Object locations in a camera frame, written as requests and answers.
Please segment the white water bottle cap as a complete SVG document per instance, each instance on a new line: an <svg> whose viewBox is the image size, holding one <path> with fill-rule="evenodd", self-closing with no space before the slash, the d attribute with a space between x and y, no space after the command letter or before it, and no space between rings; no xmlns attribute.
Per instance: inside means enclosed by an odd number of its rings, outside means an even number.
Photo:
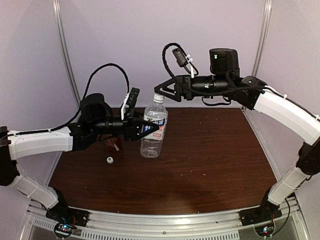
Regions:
<svg viewBox="0 0 320 240"><path fill-rule="evenodd" d="M153 101L155 103L163 104L165 101L165 97L163 95L155 93L153 96Z"/></svg>

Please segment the clear water bottle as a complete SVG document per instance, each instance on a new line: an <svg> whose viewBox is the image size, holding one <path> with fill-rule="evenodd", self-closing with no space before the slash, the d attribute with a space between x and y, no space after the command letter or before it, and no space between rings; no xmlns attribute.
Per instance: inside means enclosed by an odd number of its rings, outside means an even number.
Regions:
<svg viewBox="0 0 320 240"><path fill-rule="evenodd" d="M161 153L168 123L168 111L164 106L164 101L163 95L155 93L152 104L144 110L143 119L159 127L158 130L141 140L140 154L145 158L157 158Z"/></svg>

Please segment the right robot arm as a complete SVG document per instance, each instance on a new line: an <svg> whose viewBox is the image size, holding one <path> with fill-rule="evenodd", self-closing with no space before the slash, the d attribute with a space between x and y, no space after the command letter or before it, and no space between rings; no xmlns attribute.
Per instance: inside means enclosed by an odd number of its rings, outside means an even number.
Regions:
<svg viewBox="0 0 320 240"><path fill-rule="evenodd" d="M302 183L320 172L320 118L252 75L241 77L238 53L231 48L209 50L210 75L200 75L191 57L177 43L162 50L162 62L170 79L154 88L157 94L176 102L195 97L221 96L228 105L235 101L243 107L264 114L303 139L297 162L267 190L259 207L250 211L259 220L275 215Z"/></svg>

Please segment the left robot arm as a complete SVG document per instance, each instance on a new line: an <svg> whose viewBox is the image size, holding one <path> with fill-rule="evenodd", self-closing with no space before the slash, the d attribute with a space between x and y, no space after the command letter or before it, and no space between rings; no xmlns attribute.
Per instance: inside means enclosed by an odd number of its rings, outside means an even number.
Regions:
<svg viewBox="0 0 320 240"><path fill-rule="evenodd" d="M22 175L17 160L23 157L51 153L82 151L97 142L102 135L123 135L126 141L137 141L159 130L159 126L143 119L135 111L139 90L126 94L120 114L115 115L101 93L93 93L80 102L80 117L63 127L32 131L9 131L0 128L0 184L11 187L40 202L61 222L72 218L72 211L63 204L57 190Z"/></svg>

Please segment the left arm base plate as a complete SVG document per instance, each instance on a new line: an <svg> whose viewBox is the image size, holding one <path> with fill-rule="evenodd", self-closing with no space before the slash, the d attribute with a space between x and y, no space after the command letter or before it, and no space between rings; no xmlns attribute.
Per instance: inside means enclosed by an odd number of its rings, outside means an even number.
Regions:
<svg viewBox="0 0 320 240"><path fill-rule="evenodd" d="M80 234L80 227L86 227L89 220L89 212L86 210L68 208L46 210L45 216L54 220L53 233L59 239L66 239L75 234Z"/></svg>

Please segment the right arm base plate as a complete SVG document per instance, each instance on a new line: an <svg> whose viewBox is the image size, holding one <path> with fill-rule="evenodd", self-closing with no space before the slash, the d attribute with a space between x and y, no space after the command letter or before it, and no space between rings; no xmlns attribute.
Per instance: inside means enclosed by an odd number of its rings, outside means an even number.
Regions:
<svg viewBox="0 0 320 240"><path fill-rule="evenodd" d="M279 209L272 210L261 206L239 212L242 226L253 225L255 233L262 238L270 237L275 232L274 220L281 216L282 212Z"/></svg>

